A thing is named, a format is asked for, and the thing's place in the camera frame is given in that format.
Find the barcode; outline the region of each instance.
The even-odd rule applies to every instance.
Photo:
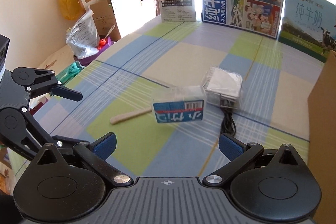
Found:
[[[195,108],[203,108],[203,102],[186,102],[184,103],[184,109],[195,109]]]

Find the black cable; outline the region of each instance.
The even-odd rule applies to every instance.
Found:
[[[235,121],[232,118],[233,110],[234,110],[234,102],[229,101],[227,99],[221,99],[221,110],[224,113],[224,118],[222,124],[220,126],[220,133],[226,133],[230,136],[234,136],[237,132]]]

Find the transparent plastic box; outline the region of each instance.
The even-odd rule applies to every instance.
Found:
[[[151,102],[157,123],[200,121],[206,94],[202,86],[162,87],[153,90]]]
[[[214,106],[238,108],[243,78],[235,72],[211,66],[202,80],[207,102]]]

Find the blue gripper pad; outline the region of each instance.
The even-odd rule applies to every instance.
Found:
[[[244,153],[244,149],[235,143],[234,141],[230,140],[225,135],[221,134],[218,140],[218,147],[219,150],[230,160],[234,160],[235,158],[239,157],[241,154]]]
[[[114,133],[110,132],[92,143],[92,152],[102,160],[107,160],[117,147],[117,137]]]

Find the brown cardboard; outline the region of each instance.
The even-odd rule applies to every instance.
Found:
[[[93,20],[99,35],[107,35],[110,28],[115,25],[109,37],[113,41],[118,41],[121,36],[114,16],[113,9],[109,5],[109,0],[102,0],[90,5],[93,11]]]
[[[308,97],[310,145],[308,167],[322,190],[314,216],[318,224],[335,223],[336,214],[336,53],[330,51]]]
[[[11,164],[4,159],[7,154],[7,148],[0,149],[0,162],[6,165],[8,168],[12,169]]]

